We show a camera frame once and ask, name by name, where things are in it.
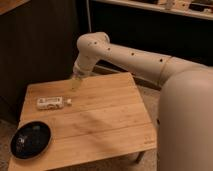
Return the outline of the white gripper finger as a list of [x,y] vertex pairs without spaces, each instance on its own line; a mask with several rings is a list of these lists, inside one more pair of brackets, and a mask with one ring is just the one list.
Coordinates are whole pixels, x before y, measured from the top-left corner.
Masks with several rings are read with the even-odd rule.
[[75,77],[72,77],[70,79],[70,86],[71,86],[71,90],[74,90],[75,89]]
[[81,78],[76,78],[74,81],[75,82],[73,83],[73,88],[74,88],[74,90],[77,90],[80,87],[81,83],[82,83],[82,79]]

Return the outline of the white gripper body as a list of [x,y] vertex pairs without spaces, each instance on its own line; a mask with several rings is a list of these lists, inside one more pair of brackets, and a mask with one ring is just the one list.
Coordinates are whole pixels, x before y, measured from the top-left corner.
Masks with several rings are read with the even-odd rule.
[[90,65],[76,61],[73,66],[73,76],[79,79],[86,78],[92,72]]

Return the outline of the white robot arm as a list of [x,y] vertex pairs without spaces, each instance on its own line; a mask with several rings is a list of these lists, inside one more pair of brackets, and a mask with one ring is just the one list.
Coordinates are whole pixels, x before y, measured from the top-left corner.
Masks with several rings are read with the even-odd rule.
[[104,32],[77,39],[73,75],[87,77],[100,60],[161,88],[157,171],[213,171],[213,68],[110,42]]

